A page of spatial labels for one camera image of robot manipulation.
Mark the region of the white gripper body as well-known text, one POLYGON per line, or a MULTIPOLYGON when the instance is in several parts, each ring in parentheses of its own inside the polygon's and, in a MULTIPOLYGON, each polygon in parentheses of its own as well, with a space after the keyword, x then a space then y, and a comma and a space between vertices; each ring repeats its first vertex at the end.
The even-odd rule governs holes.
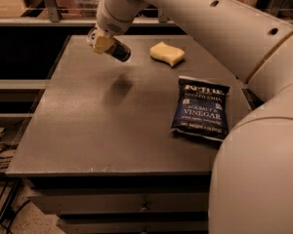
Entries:
POLYGON ((97 9, 97 27, 110 35, 123 35, 143 8, 141 0, 101 0, 97 9))

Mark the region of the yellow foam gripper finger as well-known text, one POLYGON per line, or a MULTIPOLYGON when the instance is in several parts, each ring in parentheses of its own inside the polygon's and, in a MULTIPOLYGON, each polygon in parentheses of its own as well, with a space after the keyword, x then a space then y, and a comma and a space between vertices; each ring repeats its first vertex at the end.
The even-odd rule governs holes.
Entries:
POLYGON ((92 51, 96 54, 103 54, 114 43, 114 38, 101 29, 95 29, 91 34, 92 51))

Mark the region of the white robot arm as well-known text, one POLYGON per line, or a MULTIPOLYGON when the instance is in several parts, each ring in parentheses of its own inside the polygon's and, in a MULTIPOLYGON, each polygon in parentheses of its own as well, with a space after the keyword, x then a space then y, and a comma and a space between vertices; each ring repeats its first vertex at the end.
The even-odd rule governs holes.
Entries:
POLYGON ((101 0, 97 24, 121 35, 147 5, 223 64, 252 107, 216 155, 209 234, 293 234, 293 24, 236 0, 101 0))

